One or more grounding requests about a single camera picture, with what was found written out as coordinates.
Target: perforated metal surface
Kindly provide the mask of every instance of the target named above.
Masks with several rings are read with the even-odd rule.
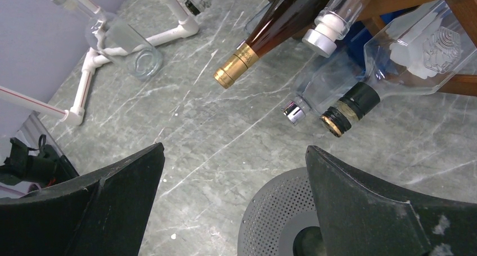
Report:
[[[302,229],[319,226],[306,168],[290,170],[265,184],[245,210],[238,256],[291,256]]]

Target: gold bottle cap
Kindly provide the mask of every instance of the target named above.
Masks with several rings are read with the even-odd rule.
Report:
[[[215,72],[214,78],[223,88],[227,89],[258,59],[258,55],[252,48],[247,43],[242,43],[225,64]]]
[[[321,121],[323,122],[323,125],[336,137],[341,137],[343,133],[341,130],[335,125],[335,123],[330,120],[327,116],[321,116],[320,117]]]

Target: gray marble surface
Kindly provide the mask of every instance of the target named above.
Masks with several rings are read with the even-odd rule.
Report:
[[[217,84],[213,73],[265,4],[215,0],[197,17],[199,34],[159,47],[165,61],[158,76],[141,83],[107,64],[97,70],[81,126],[42,117],[81,174],[155,141],[164,144],[163,180],[140,255],[236,255],[249,201],[276,175],[304,167],[308,145],[392,183],[477,203],[477,98],[389,98],[342,138],[315,116],[292,127],[280,108],[300,69],[314,58],[292,39],[229,90]],[[145,37],[177,24],[157,0],[127,0],[120,15]],[[52,104],[71,107],[79,68]]]

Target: wooden stand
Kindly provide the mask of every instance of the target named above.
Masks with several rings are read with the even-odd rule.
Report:
[[[434,0],[371,0],[358,17],[372,35],[385,25],[380,15],[412,8]],[[477,46],[477,0],[445,0],[456,18]],[[302,37],[311,26],[306,27],[294,38]],[[477,75],[455,75],[439,92],[477,96]]]

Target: black plastic part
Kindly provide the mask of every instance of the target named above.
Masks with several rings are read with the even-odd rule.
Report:
[[[53,146],[46,144],[46,135],[42,134],[38,141],[39,149],[33,149],[17,138],[10,138],[12,144],[10,156],[5,165],[0,167],[0,178],[8,185],[15,181],[12,175],[21,181],[46,184],[58,184],[68,181],[79,174],[65,155],[61,157]],[[30,151],[39,150],[38,155],[29,155]]]
[[[339,111],[335,107],[329,107],[327,111],[325,111],[322,116],[328,117],[328,119],[333,122],[333,124],[340,130],[341,134],[345,133],[351,128],[351,123],[348,121],[348,118],[344,116],[341,111]],[[323,125],[330,130],[336,137],[340,137],[334,129],[332,129],[328,123],[323,122]]]
[[[65,155],[58,156],[55,149],[51,145],[44,145],[38,156],[56,163],[57,168],[54,174],[55,184],[65,182],[79,176],[78,172],[68,158]]]
[[[186,1],[186,7],[194,16],[200,14],[200,11],[194,6],[194,4],[192,4],[190,0]]]
[[[327,255],[477,255],[477,204],[396,186],[316,146],[305,158]]]
[[[0,199],[0,255],[137,255],[163,167],[157,143],[20,199]]]
[[[372,87],[364,82],[358,82],[339,101],[348,105],[361,120],[381,102],[381,99]]]

